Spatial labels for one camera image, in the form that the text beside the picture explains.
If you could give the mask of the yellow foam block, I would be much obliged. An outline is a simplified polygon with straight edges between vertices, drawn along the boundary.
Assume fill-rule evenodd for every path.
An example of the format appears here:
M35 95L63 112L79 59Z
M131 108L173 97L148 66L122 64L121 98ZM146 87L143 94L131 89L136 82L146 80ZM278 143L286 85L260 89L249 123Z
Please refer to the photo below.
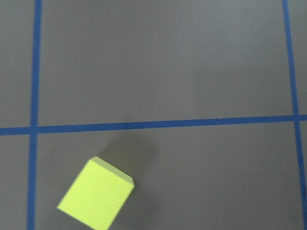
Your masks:
M107 230L134 187L132 177L101 158L93 157L57 208L94 230Z

